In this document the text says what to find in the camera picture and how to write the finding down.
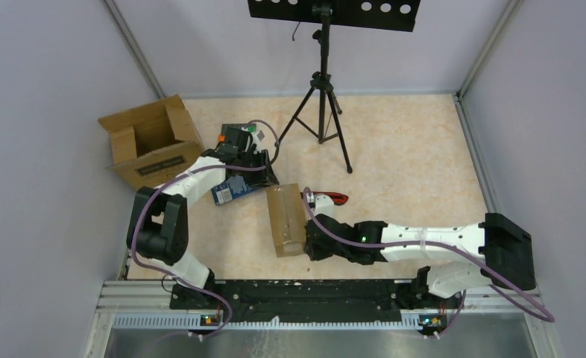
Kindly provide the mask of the small cardboard box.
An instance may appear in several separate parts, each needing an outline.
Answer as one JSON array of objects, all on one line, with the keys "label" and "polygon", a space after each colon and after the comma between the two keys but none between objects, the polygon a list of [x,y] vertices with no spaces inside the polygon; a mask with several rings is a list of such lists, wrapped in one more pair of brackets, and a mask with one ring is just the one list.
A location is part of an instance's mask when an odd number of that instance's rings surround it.
[{"label": "small cardboard box", "polygon": [[271,236],[277,257],[304,253],[306,217],[297,183],[266,189]]}]

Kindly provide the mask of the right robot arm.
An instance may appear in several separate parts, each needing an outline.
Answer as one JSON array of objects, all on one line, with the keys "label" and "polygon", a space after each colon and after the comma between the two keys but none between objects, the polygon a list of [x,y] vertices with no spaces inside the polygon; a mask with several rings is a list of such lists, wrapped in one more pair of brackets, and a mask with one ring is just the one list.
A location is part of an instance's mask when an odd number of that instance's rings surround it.
[{"label": "right robot arm", "polygon": [[500,213],[457,227],[407,227],[383,221],[353,226],[318,214],[306,224],[305,253],[313,261],[332,256],[372,265],[403,260],[438,260],[412,281],[415,300],[434,307],[457,292],[495,285],[536,287],[532,237]]}]

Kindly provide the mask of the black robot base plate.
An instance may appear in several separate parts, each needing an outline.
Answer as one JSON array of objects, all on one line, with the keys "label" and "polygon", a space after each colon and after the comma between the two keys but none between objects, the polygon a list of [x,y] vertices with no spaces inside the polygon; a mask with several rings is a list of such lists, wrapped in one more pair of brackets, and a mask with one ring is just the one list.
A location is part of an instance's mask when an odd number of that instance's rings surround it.
[{"label": "black robot base plate", "polygon": [[385,323],[409,310],[455,309],[460,301],[458,293],[439,298],[391,279],[216,280],[206,288],[209,295],[175,285],[170,308],[231,312],[233,323]]}]

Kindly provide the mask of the red black utility knife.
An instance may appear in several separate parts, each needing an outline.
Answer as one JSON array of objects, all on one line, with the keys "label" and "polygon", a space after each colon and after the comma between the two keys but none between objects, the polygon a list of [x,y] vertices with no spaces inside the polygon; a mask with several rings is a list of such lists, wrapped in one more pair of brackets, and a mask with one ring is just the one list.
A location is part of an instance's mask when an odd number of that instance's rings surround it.
[{"label": "red black utility knife", "polygon": [[316,196],[327,196],[328,198],[331,199],[331,201],[334,203],[334,205],[336,206],[343,206],[345,205],[348,200],[349,200],[349,196],[341,193],[341,192],[333,192],[333,191],[310,191],[310,195],[307,195],[304,191],[300,192],[301,198],[305,199],[308,203],[310,207],[315,207],[315,197]]}]

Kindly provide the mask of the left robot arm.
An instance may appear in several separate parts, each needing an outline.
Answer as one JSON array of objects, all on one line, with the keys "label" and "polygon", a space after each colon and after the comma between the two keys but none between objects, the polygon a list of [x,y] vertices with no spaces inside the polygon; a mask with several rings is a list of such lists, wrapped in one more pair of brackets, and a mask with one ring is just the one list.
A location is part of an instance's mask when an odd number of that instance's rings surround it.
[{"label": "left robot arm", "polygon": [[137,190],[127,232],[133,261],[173,277],[189,287],[188,299],[198,308],[213,304],[213,273],[188,249],[189,208],[212,188],[240,177],[252,190],[279,183],[258,119],[224,125],[214,148],[186,170],[155,187]]}]

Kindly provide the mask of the large cardboard box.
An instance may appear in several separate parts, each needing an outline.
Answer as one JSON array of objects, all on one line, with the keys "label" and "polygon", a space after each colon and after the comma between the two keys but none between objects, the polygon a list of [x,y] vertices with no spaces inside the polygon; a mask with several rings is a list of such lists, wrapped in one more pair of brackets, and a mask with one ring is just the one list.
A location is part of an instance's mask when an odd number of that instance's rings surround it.
[{"label": "large cardboard box", "polygon": [[101,117],[98,123],[109,134],[110,171],[135,190],[174,178],[205,151],[178,95]]}]

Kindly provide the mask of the blue blister pack item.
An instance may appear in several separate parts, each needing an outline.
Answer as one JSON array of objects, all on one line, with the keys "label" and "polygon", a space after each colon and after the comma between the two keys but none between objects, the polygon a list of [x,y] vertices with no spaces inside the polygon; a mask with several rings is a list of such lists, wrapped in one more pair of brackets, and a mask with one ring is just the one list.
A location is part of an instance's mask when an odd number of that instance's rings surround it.
[{"label": "blue blister pack item", "polygon": [[215,205],[220,206],[257,191],[242,176],[233,176],[211,189]]}]

